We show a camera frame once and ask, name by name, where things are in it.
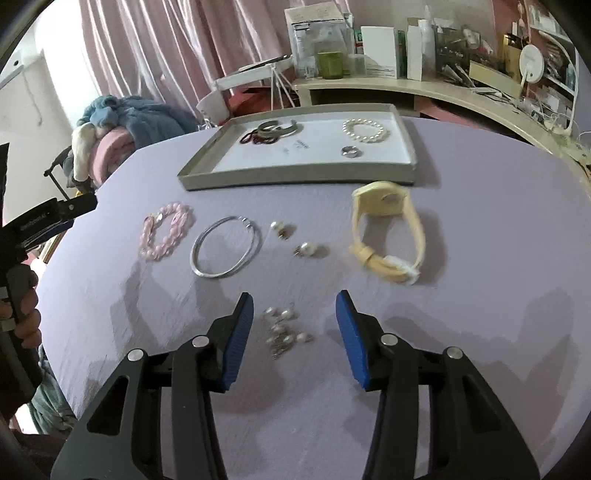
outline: human hand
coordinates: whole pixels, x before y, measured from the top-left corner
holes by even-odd
[[[18,322],[14,329],[14,335],[22,339],[23,348],[37,348],[41,345],[41,332],[39,331],[41,314],[35,308],[39,303],[39,299],[37,298],[37,292],[34,290],[38,282],[39,279],[35,272],[31,272],[31,289],[25,293],[21,300],[21,311],[25,318]],[[10,303],[0,300],[0,319],[9,319],[11,316],[12,307]]]

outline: pink beaded bracelet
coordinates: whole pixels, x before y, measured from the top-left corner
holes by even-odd
[[[154,246],[154,234],[169,215],[173,216],[170,223],[170,233],[164,237],[160,245]],[[162,257],[170,255],[179,240],[187,235],[192,223],[191,209],[179,202],[169,203],[160,207],[158,213],[148,215],[144,220],[144,230],[139,241],[139,254],[147,261],[157,262]]]

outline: silver wire bracelet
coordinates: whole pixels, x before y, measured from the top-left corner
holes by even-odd
[[[242,258],[240,260],[238,260],[238,263],[236,265],[234,265],[232,268],[230,268],[229,270],[226,270],[225,272],[206,273],[206,272],[199,270],[199,268],[197,267],[197,263],[198,263],[198,259],[199,259],[199,249],[203,245],[203,241],[205,240],[205,237],[207,237],[211,232],[213,232],[221,224],[226,223],[226,222],[230,222],[232,220],[240,220],[244,224],[246,229],[248,231],[250,231],[250,233],[252,235],[251,246],[248,248],[247,252],[242,256]],[[249,256],[254,251],[255,247],[256,247],[256,229],[255,229],[255,226],[251,220],[249,220],[246,217],[238,217],[238,216],[230,216],[230,217],[222,218],[221,220],[218,220],[216,223],[214,223],[212,226],[208,227],[208,229],[205,230],[201,235],[199,235],[197,237],[197,240],[195,240],[195,243],[193,244],[193,248],[191,249],[191,255],[190,255],[191,269],[195,272],[195,275],[198,275],[199,277],[203,277],[203,278],[227,277],[229,275],[232,275],[233,273],[236,273],[249,260]]]

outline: blue gripper pad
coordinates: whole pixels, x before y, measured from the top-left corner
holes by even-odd
[[[346,290],[341,291],[336,297],[336,319],[343,337],[343,345],[349,357],[353,377],[365,390],[369,387],[370,380],[368,352],[357,328],[356,322],[359,320],[359,314]]]
[[[220,382],[225,390],[228,390],[230,385],[238,377],[238,371],[240,370],[254,317],[254,302],[252,301],[252,297],[248,294],[243,295],[247,295],[247,297],[240,311],[234,312],[234,315],[237,315],[238,319],[223,353],[223,370]]]

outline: metal screw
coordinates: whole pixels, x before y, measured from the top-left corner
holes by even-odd
[[[191,343],[195,348],[203,348],[204,346],[209,345],[209,338],[205,335],[199,335],[195,337]]]
[[[387,346],[394,346],[398,343],[398,337],[392,333],[386,333],[380,338],[381,342]]]
[[[464,356],[464,352],[462,352],[457,346],[451,346],[447,349],[447,356],[454,360],[459,360]]]
[[[127,354],[127,360],[129,360],[130,362],[137,362],[138,360],[141,360],[143,357],[144,353],[139,348],[136,348],[135,350],[132,350]]]

